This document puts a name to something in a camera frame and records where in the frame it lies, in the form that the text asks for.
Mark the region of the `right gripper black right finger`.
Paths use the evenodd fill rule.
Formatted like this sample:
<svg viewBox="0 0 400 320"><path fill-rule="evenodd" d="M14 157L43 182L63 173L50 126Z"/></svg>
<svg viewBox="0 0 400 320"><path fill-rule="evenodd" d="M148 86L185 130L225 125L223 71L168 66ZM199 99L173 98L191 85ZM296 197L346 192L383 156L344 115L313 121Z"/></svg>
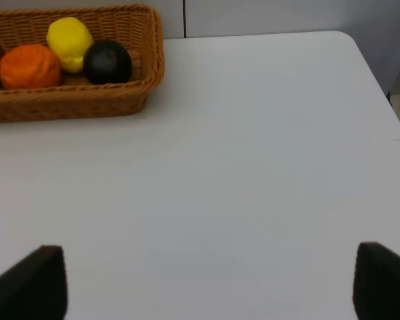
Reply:
<svg viewBox="0 0 400 320"><path fill-rule="evenodd" d="M353 304L358 319L400 319L400 255L378 242L359 244Z"/></svg>

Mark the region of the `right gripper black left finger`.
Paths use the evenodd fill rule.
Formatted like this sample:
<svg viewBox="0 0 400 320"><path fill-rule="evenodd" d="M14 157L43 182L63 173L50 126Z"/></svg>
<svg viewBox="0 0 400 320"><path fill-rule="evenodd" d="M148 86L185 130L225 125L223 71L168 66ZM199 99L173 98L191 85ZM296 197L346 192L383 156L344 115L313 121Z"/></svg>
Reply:
<svg viewBox="0 0 400 320"><path fill-rule="evenodd" d="M67 307L60 246L40 246L0 275L0 319L64 319Z"/></svg>

